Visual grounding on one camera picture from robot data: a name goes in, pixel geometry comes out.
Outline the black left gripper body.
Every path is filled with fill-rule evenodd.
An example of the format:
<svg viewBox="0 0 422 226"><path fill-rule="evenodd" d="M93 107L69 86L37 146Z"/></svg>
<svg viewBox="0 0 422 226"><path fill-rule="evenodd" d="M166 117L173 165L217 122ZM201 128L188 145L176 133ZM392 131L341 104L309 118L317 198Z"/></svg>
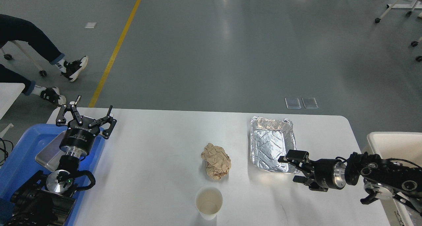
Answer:
<svg viewBox="0 0 422 226"><path fill-rule="evenodd" d="M82 116L82 125L79 126L77 120L68 122L68 129L65 131L64 137L59 144L59 149L62 152L72 152L76 157L86 157L90 154L92 146L95 142L96 136L100 133L99 126L89 127L92 122L96 121L94 118Z"/></svg>

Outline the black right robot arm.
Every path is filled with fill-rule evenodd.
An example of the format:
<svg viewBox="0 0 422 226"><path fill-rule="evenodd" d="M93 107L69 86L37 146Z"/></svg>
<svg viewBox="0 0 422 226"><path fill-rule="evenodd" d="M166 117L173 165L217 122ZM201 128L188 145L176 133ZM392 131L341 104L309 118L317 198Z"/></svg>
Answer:
<svg viewBox="0 0 422 226"><path fill-rule="evenodd" d="M310 160L309 153L301 150L289 150L278 158L279 163L288 163L303 173L293 181L308 186L309 190L326 192L328 189L341 190L347 184L356 185L363 177L365 192L368 195L360 199L363 205L369 205L379 199L393 199L421 214L421 167L402 165L403 159L382 159L378 154L353 152L347 159Z"/></svg>

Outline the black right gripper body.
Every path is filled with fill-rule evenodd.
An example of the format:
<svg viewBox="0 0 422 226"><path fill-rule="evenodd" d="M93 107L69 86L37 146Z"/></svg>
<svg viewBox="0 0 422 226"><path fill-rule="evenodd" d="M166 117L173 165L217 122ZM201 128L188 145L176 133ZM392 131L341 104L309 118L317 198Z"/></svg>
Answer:
<svg viewBox="0 0 422 226"><path fill-rule="evenodd" d="M319 159L311 161L314 175L309 190L341 190L346 186L346 165L339 159Z"/></svg>

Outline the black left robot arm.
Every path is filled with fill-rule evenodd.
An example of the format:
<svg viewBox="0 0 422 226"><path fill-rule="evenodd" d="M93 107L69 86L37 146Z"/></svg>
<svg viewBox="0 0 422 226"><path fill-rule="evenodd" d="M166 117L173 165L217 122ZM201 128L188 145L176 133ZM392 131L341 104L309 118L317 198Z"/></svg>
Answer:
<svg viewBox="0 0 422 226"><path fill-rule="evenodd" d="M111 113L100 119L81 116L76 101L62 105L57 126L67 126L59 149L63 152L58 165L49 174L37 171L11 196L12 215L5 226L62 226L75 205L73 195L89 190L96 184L93 173L80 170L98 136L108 139L117 120Z"/></svg>

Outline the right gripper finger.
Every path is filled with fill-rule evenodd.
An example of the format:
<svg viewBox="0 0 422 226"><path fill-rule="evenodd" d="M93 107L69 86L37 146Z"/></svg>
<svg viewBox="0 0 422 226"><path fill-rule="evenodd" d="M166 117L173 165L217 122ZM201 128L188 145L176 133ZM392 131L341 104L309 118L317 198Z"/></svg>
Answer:
<svg viewBox="0 0 422 226"><path fill-rule="evenodd" d="M297 176L293 177L293 182L304 184L308 188L318 188L318 184L315 181L314 177L306 177L306 176Z"/></svg>
<svg viewBox="0 0 422 226"><path fill-rule="evenodd" d="M279 163L287 163L301 173L314 174L315 166L309 159L309 153L302 150L289 150L286 155L278 158Z"/></svg>

